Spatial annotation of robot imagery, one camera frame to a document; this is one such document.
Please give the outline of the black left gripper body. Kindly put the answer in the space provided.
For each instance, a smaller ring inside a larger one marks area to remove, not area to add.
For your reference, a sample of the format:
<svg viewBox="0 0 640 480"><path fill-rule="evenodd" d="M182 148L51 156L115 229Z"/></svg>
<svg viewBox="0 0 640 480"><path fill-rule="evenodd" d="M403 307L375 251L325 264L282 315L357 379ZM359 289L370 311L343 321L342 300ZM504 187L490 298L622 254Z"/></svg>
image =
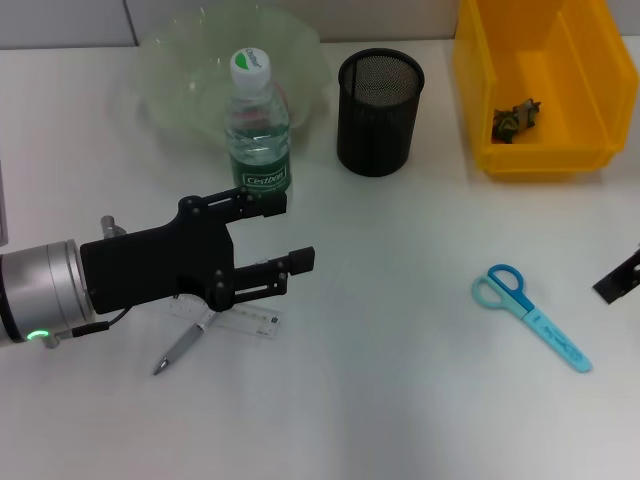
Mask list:
<svg viewBox="0 0 640 480"><path fill-rule="evenodd" d="M180 294L195 295L213 310L231 308L234 251L227 224L235 216L234 195L190 196L163 226L83 244L96 313Z"/></svg>

